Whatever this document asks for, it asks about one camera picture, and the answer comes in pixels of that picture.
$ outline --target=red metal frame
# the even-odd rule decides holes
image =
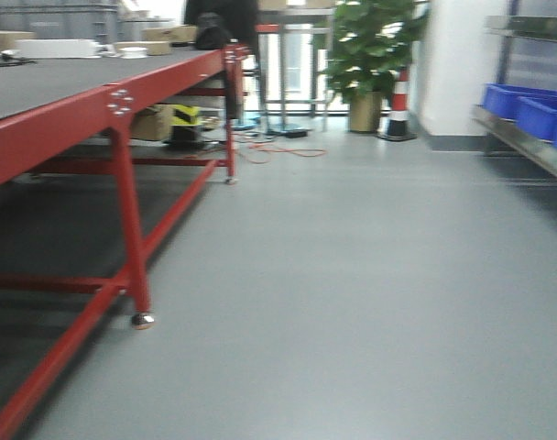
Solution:
[[[0,411],[0,440],[9,439],[29,412],[64,369],[86,336],[100,320],[114,297],[125,292],[135,302],[137,312],[150,310],[146,264],[150,255],[166,237],[199,194],[217,167],[225,167],[228,179],[235,176],[235,153],[231,120],[226,120],[227,142],[224,159],[133,159],[128,147],[132,114],[187,91],[192,86],[224,72],[230,94],[238,103],[243,99],[242,60],[247,48],[228,46],[223,50],[204,52],[197,58],[107,84],[79,93],[57,103],[44,105],[0,121],[0,184],[25,171],[113,174],[117,181],[120,215],[126,242],[126,264],[111,279],[60,278],[36,275],[0,275],[0,288],[47,292],[79,292],[93,297],[70,328],[55,343],[35,370]],[[205,94],[227,96],[228,91],[214,90]],[[125,97],[127,113],[118,114]],[[61,130],[55,127],[69,127]],[[109,129],[113,157],[111,159],[65,159],[58,154],[89,136]],[[134,165],[199,166],[202,172],[163,215],[154,229],[142,237],[134,182]]]

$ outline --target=person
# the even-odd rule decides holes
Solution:
[[[184,24],[197,25],[199,15],[207,12],[214,12],[222,17],[232,38],[250,46],[252,53],[258,58],[257,0],[187,0]]]

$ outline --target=cardboard box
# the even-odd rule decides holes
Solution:
[[[119,41],[114,49],[119,52],[125,48],[146,48],[148,55],[169,55],[172,52],[169,41]]]
[[[165,140],[172,130],[173,108],[171,105],[155,104],[136,113],[130,127],[132,139]]]
[[[189,25],[142,29],[142,39],[146,41],[169,41],[172,44],[191,43],[195,41],[196,35],[197,27]]]
[[[35,39],[36,37],[37,34],[34,32],[0,30],[0,52],[2,50],[15,49],[17,39]]]
[[[309,9],[335,7],[336,0],[307,0],[305,5]]]
[[[287,0],[258,0],[258,9],[261,11],[280,11],[287,9]]]

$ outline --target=red and white striped cone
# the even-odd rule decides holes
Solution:
[[[381,139],[399,142],[401,140],[414,139],[417,136],[409,132],[407,120],[407,95],[409,93],[409,69],[404,68],[399,72],[399,78],[395,82],[392,94],[390,115],[386,132],[379,132],[377,136]]]

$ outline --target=metal shelf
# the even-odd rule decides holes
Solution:
[[[528,135],[513,122],[488,112],[480,105],[474,107],[473,117],[494,136],[557,177],[557,148],[552,144]]]
[[[557,43],[557,16],[488,16],[486,27],[505,37]]]

